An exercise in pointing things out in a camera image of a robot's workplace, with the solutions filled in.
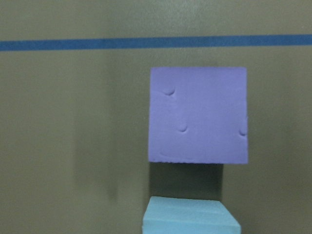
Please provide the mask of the light blue foam block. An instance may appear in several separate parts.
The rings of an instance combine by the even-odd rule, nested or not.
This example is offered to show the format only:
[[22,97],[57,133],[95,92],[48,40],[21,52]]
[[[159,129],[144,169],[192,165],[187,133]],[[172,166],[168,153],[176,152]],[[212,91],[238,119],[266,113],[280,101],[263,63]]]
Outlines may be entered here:
[[216,200],[153,196],[142,221],[144,234],[240,234],[241,226]]

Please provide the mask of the purple foam block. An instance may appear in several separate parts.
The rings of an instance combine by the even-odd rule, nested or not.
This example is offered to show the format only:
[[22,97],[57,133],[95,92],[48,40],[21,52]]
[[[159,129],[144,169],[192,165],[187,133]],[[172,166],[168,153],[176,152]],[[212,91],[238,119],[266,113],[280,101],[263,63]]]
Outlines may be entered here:
[[246,68],[152,68],[148,159],[246,164]]

